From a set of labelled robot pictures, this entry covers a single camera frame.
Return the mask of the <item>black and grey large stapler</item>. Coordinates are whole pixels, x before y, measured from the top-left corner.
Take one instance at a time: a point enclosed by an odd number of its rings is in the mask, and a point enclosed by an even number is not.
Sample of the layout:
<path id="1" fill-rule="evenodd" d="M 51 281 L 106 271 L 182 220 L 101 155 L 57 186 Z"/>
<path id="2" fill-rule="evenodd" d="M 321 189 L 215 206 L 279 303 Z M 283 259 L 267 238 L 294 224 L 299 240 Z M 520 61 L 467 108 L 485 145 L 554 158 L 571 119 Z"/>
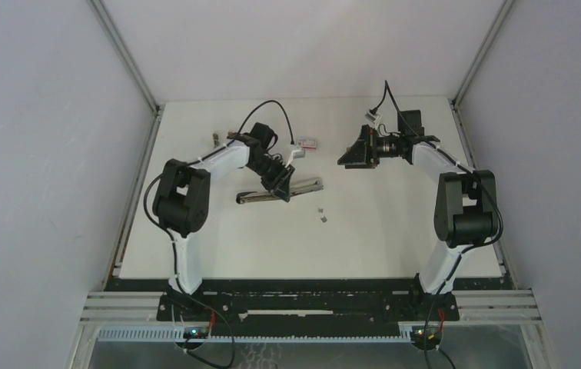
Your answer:
<path id="1" fill-rule="evenodd" d="M 289 186 L 279 188 L 275 191 L 244 191 L 237 193 L 235 201 L 237 204 L 249 204 L 265 201 L 286 201 L 292 197 L 311 192 L 322 191 L 324 183 L 321 178 L 308 178 L 302 181 L 295 181 Z"/>

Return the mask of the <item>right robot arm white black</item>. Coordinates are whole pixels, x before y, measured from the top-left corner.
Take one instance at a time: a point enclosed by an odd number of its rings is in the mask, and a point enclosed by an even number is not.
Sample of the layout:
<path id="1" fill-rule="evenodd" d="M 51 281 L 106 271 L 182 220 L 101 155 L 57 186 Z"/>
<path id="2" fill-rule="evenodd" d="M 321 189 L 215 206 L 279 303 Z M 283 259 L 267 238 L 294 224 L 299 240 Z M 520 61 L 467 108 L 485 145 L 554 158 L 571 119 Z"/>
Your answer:
<path id="1" fill-rule="evenodd" d="M 433 227 L 438 241 L 417 274 L 410 313 L 430 319 L 438 312 L 437 294 L 453 289 L 458 267 L 471 251 L 492 245 L 503 230 L 491 171 L 464 165 L 443 149 L 440 139 L 426 135 L 419 110 L 401 111 L 398 129 L 386 131 L 375 108 L 365 114 L 358 138 L 338 159 L 346 169 L 372 169 L 383 158 L 402 158 L 419 168 L 437 185 Z"/>

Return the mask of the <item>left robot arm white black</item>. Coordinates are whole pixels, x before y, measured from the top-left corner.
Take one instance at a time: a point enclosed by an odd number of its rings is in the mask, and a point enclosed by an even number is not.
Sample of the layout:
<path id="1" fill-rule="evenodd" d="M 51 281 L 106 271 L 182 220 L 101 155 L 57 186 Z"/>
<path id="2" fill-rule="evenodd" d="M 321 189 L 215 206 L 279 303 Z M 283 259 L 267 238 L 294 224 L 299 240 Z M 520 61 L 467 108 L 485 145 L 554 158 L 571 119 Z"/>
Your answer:
<path id="1" fill-rule="evenodd" d="M 174 308 L 188 321 L 198 319 L 205 309 L 204 299 L 195 294 L 203 280 L 197 234 L 208 219 L 212 185 L 236 169 L 248 168 L 273 198 L 291 199 L 294 167 L 269 154 L 275 138 L 272 128 L 257 123 L 249 132 L 228 135 L 228 143 L 194 161 L 170 159 L 144 193 L 147 201 L 153 185 L 158 186 L 152 205 L 144 204 L 144 212 L 170 238 L 174 272 L 169 284 L 182 293 Z"/>

